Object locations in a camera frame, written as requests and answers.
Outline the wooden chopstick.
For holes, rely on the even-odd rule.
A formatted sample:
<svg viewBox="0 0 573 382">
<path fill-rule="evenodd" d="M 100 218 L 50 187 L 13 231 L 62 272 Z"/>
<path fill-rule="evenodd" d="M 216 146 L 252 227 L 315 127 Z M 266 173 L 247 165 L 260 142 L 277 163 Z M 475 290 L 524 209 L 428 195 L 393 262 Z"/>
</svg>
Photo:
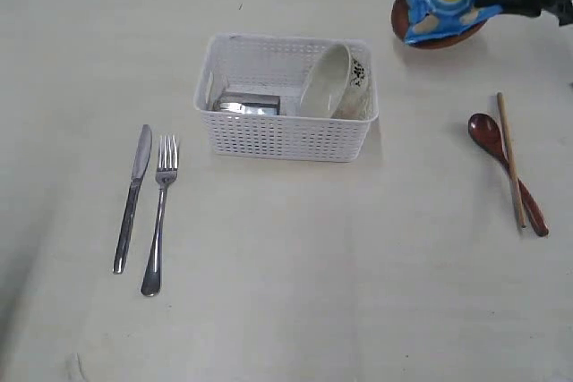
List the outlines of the wooden chopstick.
<svg viewBox="0 0 573 382">
<path fill-rule="evenodd" d="M 510 136 L 510 128 L 509 128 L 509 119 L 505 107 L 505 99 L 501 92 L 496 94 L 497 100 L 497 107 L 500 116 L 500 123 L 501 123 L 501 133 L 503 138 L 503 145 L 505 148 L 506 157 L 509 163 L 509 178 L 511 180 L 512 185 L 512 199 L 514 203 L 514 209 L 517 219 L 517 225 L 520 229 L 526 228 L 526 220 L 525 220 L 525 213 L 523 202 L 521 199 L 520 194 L 520 187 L 518 182 L 517 176 L 517 166 L 513 154 L 512 143 L 511 143 L 511 136 Z"/>
</svg>

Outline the white ceramic bowl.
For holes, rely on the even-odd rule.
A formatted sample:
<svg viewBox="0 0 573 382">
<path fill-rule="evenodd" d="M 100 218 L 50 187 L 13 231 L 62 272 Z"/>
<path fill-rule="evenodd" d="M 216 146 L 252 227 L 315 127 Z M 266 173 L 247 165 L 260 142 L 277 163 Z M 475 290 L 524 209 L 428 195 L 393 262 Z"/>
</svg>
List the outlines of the white ceramic bowl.
<svg viewBox="0 0 573 382">
<path fill-rule="evenodd" d="M 302 117 L 357 119 L 370 75 L 346 44 L 334 44 L 313 64 L 303 85 L 297 113 Z"/>
</svg>

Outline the steel cup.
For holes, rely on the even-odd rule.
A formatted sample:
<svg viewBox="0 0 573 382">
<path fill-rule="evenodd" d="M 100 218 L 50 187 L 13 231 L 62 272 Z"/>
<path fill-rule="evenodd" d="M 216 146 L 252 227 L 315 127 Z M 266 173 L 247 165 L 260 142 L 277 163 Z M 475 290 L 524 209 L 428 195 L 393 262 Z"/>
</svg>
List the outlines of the steel cup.
<svg viewBox="0 0 573 382">
<path fill-rule="evenodd" d="M 241 115 L 279 115 L 280 97 L 273 95 L 223 92 L 212 104 L 212 111 Z"/>
</svg>

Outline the silver fork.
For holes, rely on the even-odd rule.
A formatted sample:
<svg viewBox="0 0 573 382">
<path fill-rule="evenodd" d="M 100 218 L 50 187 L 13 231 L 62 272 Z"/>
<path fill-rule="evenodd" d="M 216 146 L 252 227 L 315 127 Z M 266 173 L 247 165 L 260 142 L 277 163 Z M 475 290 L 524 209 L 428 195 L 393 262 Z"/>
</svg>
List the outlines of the silver fork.
<svg viewBox="0 0 573 382">
<path fill-rule="evenodd" d="M 158 162 L 155 180 L 158 184 L 158 207 L 150 254 L 142 279 L 141 294 L 145 297 L 156 296 L 161 288 L 162 274 L 162 238 L 165 219 L 168 188 L 176 181 L 179 166 L 179 150 L 175 135 L 160 137 Z"/>
</svg>

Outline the silver table knife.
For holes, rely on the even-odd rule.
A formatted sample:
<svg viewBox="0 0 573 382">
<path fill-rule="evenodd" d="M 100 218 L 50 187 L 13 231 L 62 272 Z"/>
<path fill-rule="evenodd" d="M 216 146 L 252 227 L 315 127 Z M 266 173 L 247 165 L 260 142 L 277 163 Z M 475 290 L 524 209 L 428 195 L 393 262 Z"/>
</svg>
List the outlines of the silver table knife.
<svg viewBox="0 0 573 382">
<path fill-rule="evenodd" d="M 129 185 L 120 233 L 115 250 L 113 273 L 116 275 L 122 274 L 126 265 L 137 201 L 141 184 L 149 164 L 151 146 L 152 131 L 148 124 L 144 124 L 141 128 L 141 133 L 133 161 L 131 182 Z"/>
</svg>

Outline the white perforated plastic basket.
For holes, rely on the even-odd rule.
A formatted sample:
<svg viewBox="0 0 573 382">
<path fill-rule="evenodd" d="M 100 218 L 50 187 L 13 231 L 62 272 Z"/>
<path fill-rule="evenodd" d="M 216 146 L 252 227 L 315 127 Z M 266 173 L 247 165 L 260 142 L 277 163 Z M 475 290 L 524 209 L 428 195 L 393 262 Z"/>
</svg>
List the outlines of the white perforated plastic basket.
<svg viewBox="0 0 573 382">
<path fill-rule="evenodd" d="M 300 114 L 304 80 L 335 40 L 219 33 L 208 44 L 193 104 L 218 154 L 286 160 L 350 162 L 379 116 L 370 48 L 346 39 L 368 84 L 352 119 Z M 224 93 L 277 96 L 278 115 L 225 113 L 213 105 Z"/>
</svg>

